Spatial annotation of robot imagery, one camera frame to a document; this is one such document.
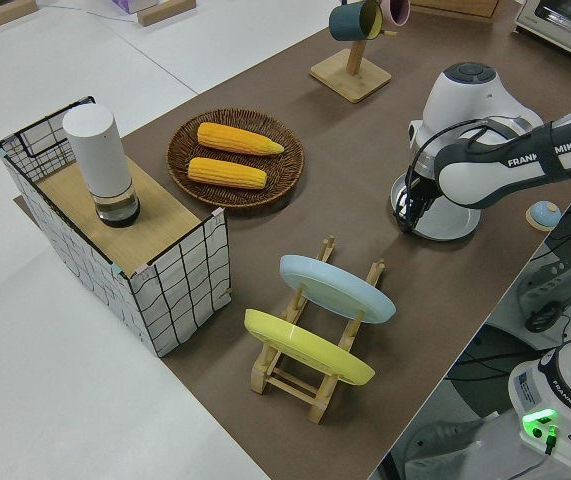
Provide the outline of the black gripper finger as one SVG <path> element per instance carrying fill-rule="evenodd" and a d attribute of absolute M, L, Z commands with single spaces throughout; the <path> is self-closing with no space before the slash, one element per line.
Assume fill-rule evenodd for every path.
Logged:
<path fill-rule="evenodd" d="M 411 234 L 413 232 L 411 202 L 407 200 L 406 195 L 398 196 L 394 206 L 394 216 L 402 233 Z"/>
<path fill-rule="evenodd" d="M 431 207 L 431 200 L 418 198 L 411 200 L 411 227 L 416 228 L 425 212 Z"/>

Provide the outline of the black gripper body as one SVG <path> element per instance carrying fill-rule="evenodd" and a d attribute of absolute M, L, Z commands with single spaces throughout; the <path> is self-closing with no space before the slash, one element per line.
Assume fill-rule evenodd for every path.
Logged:
<path fill-rule="evenodd" d="M 425 177 L 411 164 L 405 174 L 406 199 L 411 203 L 432 203 L 439 197 L 439 188 L 434 179 Z"/>

